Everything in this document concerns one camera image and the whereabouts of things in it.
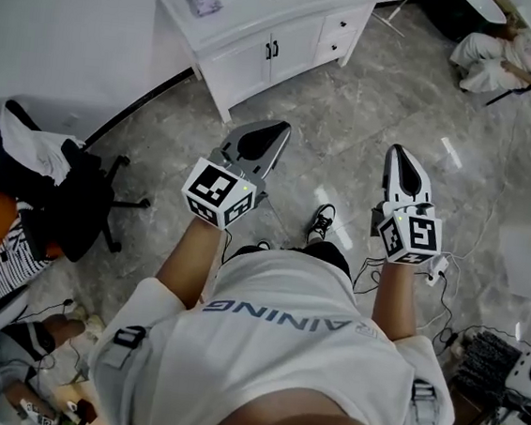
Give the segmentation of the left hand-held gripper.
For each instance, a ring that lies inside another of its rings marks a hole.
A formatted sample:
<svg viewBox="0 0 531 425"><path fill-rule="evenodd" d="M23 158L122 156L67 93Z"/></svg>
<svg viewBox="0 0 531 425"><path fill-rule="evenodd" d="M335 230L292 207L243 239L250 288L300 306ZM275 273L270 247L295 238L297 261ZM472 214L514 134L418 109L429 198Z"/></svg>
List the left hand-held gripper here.
<svg viewBox="0 0 531 425"><path fill-rule="evenodd" d="M213 227L226 229L267 197L266 176L291 138L287 121L250 122L233 129L209 158L198 159L182 186L188 210ZM277 154L269 152L281 136Z"/></svg>

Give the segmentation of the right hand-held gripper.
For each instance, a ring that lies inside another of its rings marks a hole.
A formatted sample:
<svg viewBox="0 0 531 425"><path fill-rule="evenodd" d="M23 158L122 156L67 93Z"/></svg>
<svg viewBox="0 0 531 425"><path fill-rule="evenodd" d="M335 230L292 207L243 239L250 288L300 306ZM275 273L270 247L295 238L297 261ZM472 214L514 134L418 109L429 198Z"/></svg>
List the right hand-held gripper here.
<svg viewBox="0 0 531 425"><path fill-rule="evenodd" d="M418 266L441 254L443 222L435 216L431 180L400 144L386 152L382 184L384 202L372 209L371 235L382 240L386 260Z"/></svg>

